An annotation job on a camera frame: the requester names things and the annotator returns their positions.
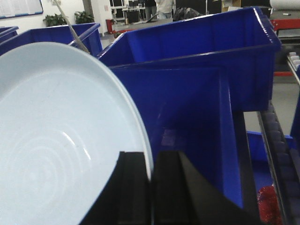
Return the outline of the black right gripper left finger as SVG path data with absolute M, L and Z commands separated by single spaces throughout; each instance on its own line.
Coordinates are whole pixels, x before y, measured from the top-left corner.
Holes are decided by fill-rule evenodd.
M 83 225 L 150 225 L 150 183 L 144 153 L 120 152 Z

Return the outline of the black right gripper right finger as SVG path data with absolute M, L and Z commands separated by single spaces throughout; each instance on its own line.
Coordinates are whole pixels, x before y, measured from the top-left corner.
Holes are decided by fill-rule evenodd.
M 156 225 L 260 224 L 211 185 L 181 151 L 158 154 L 153 181 Z

